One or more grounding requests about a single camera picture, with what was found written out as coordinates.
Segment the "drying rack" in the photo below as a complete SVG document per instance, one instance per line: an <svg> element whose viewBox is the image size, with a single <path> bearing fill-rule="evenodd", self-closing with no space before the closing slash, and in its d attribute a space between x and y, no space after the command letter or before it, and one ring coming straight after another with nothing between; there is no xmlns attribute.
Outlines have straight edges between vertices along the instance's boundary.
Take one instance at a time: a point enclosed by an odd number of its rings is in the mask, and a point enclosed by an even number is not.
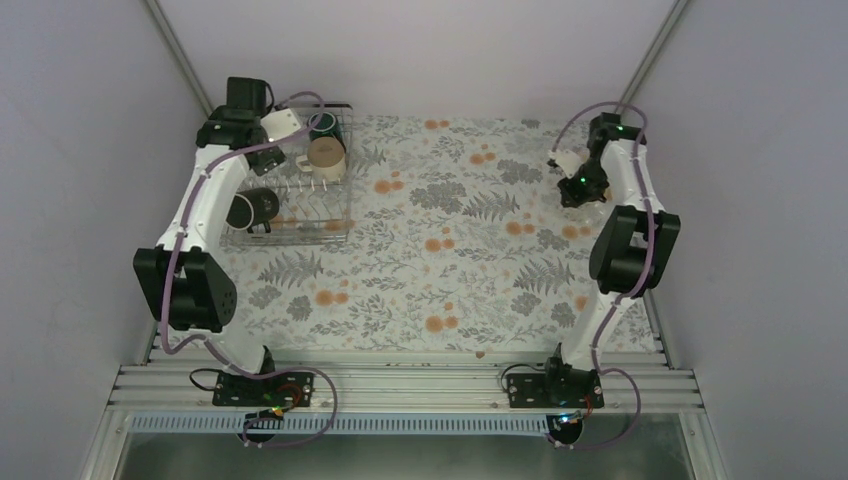
<svg viewBox="0 0 848 480"><path fill-rule="evenodd" d="M304 124L310 115L319 111L319 105L315 103L292 102L290 107L300 115ZM352 148L353 107L342 102L327 102L324 108L336 116L341 127L347 149L345 176L337 182L316 182L312 174L302 172L295 164L299 155L306 154L309 138L285 144L281 147L286 155L283 164L261 177L251 172L239 187L239 191L266 187L277 194L280 214L271 222L271 231L251 233L225 226L221 245L317 245L347 239L351 227L351 185L356 162Z"/></svg>

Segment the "wall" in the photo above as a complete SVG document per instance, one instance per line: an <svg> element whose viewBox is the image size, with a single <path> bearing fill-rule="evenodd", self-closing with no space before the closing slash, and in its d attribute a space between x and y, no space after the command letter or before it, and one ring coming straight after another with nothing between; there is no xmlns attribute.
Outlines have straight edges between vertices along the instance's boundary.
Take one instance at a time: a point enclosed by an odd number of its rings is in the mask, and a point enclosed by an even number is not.
<svg viewBox="0 0 848 480"><path fill-rule="evenodd" d="M0 469L79 475L150 314L131 267L173 215L199 107L138 1L0 15Z"/></svg>
<svg viewBox="0 0 848 480"><path fill-rule="evenodd" d="M226 77L360 112L563 118L618 99L673 0L161 0L213 100Z"/></svg>
<svg viewBox="0 0 848 480"><path fill-rule="evenodd" d="M683 230L657 290L738 479L845 478L845 2L693 2L636 103Z"/></svg>

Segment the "floral tablecloth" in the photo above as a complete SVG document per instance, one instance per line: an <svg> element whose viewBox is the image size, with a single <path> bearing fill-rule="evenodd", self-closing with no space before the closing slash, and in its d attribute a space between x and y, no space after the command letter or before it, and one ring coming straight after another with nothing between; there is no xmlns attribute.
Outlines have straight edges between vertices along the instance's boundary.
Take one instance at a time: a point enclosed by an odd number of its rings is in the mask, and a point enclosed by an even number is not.
<svg viewBox="0 0 848 480"><path fill-rule="evenodd" d="M561 125L357 119L348 241L225 248L238 320L272 348L552 351L586 305L603 223L559 205L546 153ZM606 349L654 349L641 302Z"/></svg>

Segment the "black mounting plate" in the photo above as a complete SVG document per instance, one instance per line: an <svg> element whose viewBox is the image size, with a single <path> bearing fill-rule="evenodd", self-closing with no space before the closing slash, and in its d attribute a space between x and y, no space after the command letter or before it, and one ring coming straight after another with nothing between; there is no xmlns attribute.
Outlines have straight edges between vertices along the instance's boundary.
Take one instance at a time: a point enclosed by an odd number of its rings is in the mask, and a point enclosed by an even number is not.
<svg viewBox="0 0 848 480"><path fill-rule="evenodd" d="M295 407L308 407L312 398L315 375L308 372L291 372L268 380L251 380L240 375L218 374L212 405L216 407L275 407L291 400L290 389L280 389L294 384L303 391Z"/></svg>
<svg viewBox="0 0 848 480"><path fill-rule="evenodd" d="M510 408L562 408L569 409L585 409L586 399L584 395L575 389L574 394L565 397L563 404L554 404L548 399L545 392L545 374L544 373L509 373L506 376L506 387L509 396ZM592 408L603 408L604 394L601 390L601 381L596 378L592 386L593 392L589 395L589 400L592 401Z"/></svg>

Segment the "dish rack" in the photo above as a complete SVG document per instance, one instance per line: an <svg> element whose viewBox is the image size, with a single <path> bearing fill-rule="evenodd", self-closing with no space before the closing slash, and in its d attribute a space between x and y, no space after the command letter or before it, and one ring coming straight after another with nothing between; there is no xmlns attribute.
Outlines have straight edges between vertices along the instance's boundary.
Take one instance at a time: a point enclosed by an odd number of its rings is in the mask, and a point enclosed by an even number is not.
<svg viewBox="0 0 848 480"><path fill-rule="evenodd" d="M305 125L309 117L319 111L315 103L290 104ZM346 148L347 173L336 182L316 182L311 173L302 172L295 159L305 155L309 137L302 141L283 144L286 161L259 177L251 172L242 182L239 191L266 187L274 190L280 199L280 214L269 224L251 233L224 226L221 245L275 246L318 245L344 242L350 232L351 185L356 157L353 153L353 107L347 103L326 103L324 111L332 113L339 121Z"/></svg>

